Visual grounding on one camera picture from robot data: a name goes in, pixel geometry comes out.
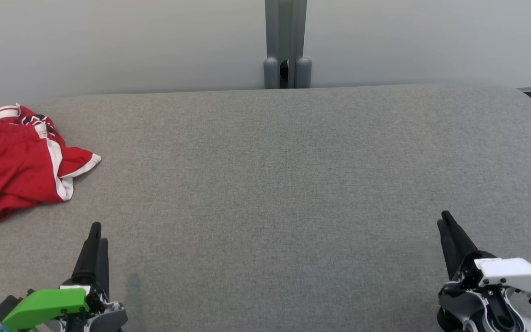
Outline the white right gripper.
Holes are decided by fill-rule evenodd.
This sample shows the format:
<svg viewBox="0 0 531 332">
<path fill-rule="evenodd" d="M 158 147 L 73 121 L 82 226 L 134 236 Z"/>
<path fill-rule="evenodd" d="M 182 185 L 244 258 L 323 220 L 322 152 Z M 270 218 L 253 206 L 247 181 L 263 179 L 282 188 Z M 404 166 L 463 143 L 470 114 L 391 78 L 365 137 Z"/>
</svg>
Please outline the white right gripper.
<svg viewBox="0 0 531 332">
<path fill-rule="evenodd" d="M 449 282 L 440 290 L 440 305 L 506 303 L 508 289 L 531 297 L 531 263 L 523 258 L 496 258 L 478 248 L 447 210 L 437 220 Z"/>
</svg>

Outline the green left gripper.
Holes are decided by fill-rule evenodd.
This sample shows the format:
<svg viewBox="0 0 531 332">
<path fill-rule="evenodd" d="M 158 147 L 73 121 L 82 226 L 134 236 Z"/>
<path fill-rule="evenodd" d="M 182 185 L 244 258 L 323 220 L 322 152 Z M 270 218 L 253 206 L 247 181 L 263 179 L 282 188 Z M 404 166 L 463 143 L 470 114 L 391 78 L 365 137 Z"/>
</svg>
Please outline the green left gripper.
<svg viewBox="0 0 531 332">
<path fill-rule="evenodd" d="M 29 290 L 25 297 L 2 302 L 3 332 L 121 332 L 127 323 L 125 306 L 110 301 L 109 242 L 94 222 L 71 275 L 57 289 Z"/>
</svg>

